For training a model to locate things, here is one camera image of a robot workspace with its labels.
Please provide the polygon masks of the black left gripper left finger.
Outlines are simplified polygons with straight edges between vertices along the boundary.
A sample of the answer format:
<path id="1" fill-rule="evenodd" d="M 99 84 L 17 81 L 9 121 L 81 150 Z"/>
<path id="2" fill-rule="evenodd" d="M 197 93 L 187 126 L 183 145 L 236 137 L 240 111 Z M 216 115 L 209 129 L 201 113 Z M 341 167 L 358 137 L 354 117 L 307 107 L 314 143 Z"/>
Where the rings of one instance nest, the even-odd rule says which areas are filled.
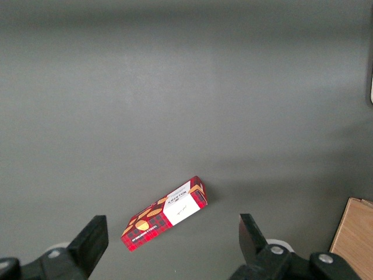
<path id="1" fill-rule="evenodd" d="M 107 247 L 107 217 L 96 215 L 65 248 L 50 249 L 26 265 L 1 258 L 1 279 L 88 279 Z"/>

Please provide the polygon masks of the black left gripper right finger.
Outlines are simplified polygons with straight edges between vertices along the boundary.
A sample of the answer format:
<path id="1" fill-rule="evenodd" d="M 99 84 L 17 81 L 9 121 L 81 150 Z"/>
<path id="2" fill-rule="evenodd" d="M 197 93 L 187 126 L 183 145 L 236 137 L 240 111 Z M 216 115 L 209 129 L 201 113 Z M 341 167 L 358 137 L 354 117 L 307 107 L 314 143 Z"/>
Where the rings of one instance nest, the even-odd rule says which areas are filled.
<path id="1" fill-rule="evenodd" d="M 304 259 L 281 244 L 266 241 L 252 215 L 240 215 L 239 244 L 245 265 L 230 279 L 360 279 L 341 256 L 312 253 Z"/>

